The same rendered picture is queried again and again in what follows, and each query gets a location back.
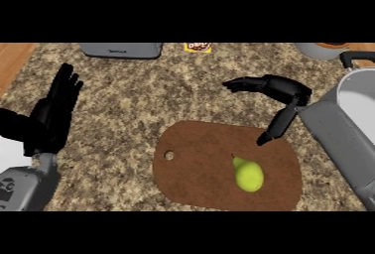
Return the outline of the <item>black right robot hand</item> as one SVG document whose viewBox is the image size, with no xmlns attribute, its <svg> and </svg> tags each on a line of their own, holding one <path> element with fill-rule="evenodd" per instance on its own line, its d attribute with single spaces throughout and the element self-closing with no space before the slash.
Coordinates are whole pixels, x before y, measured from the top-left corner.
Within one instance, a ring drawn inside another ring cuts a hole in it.
<svg viewBox="0 0 375 254">
<path fill-rule="evenodd" d="M 298 81 L 272 74 L 263 77 L 238 77 L 225 81 L 223 85 L 232 92 L 257 92 L 285 104 L 285 108 L 278 112 L 267 130 L 259 137 L 257 145 L 263 146 L 282 137 L 295 118 L 298 107 L 307 105 L 312 89 Z"/>
</svg>

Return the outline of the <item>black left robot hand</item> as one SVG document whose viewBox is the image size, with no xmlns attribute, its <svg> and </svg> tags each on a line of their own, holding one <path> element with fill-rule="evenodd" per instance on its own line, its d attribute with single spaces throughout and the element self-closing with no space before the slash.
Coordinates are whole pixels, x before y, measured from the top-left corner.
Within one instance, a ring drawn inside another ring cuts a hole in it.
<svg viewBox="0 0 375 254">
<path fill-rule="evenodd" d="M 24 144 L 25 157 L 58 154 L 65 148 L 83 86 L 74 66 L 64 63 L 47 96 L 39 100 L 31 114 L 0 108 L 0 137 Z"/>
</svg>

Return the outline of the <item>green pear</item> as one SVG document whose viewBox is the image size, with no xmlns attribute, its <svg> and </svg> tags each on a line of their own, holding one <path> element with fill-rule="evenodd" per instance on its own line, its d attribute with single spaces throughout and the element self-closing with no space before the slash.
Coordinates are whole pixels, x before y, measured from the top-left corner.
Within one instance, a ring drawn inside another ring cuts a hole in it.
<svg viewBox="0 0 375 254">
<path fill-rule="evenodd" d="M 241 157 L 233 158 L 235 180 L 242 191 L 256 192 L 264 184 L 264 171 L 260 164 Z"/>
</svg>

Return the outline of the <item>brown wooden cutting board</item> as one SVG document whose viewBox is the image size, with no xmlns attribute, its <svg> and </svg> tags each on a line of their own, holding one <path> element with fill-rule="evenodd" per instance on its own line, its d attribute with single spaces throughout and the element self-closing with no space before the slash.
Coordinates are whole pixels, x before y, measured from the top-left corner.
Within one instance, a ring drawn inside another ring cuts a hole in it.
<svg viewBox="0 0 375 254">
<path fill-rule="evenodd" d="M 263 130 L 202 121 L 180 121 L 164 131 L 155 148 L 152 175 L 167 198 L 182 204 L 241 211 L 295 209 L 301 172 L 287 139 L 257 144 Z M 256 192 L 241 190 L 232 160 L 260 164 L 266 174 Z"/>
</svg>

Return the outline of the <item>grey bowl with brown contents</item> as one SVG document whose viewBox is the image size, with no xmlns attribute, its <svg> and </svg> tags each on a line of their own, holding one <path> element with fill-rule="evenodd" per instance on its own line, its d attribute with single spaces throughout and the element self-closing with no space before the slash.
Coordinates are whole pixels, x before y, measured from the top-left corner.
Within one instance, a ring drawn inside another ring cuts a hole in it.
<svg viewBox="0 0 375 254">
<path fill-rule="evenodd" d="M 298 51 L 312 59 L 329 61 L 349 49 L 347 43 L 295 43 Z"/>
</svg>

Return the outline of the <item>yellow food packet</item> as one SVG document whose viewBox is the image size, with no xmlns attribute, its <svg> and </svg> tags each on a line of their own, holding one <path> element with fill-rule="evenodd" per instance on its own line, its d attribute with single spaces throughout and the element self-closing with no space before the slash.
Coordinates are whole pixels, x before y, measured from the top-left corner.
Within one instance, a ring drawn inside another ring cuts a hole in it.
<svg viewBox="0 0 375 254">
<path fill-rule="evenodd" d="M 213 49 L 211 43 L 186 43 L 185 51 L 188 53 L 205 53 L 210 54 Z"/>
</svg>

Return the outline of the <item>grey flat appliance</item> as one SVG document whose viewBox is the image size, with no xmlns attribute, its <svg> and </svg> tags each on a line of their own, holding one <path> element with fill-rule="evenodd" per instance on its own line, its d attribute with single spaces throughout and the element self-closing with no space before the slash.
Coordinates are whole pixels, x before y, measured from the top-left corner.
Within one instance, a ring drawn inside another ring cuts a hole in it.
<svg viewBox="0 0 375 254">
<path fill-rule="evenodd" d="M 157 59 L 161 43 L 80 43 L 84 54 L 93 58 Z"/>
</svg>

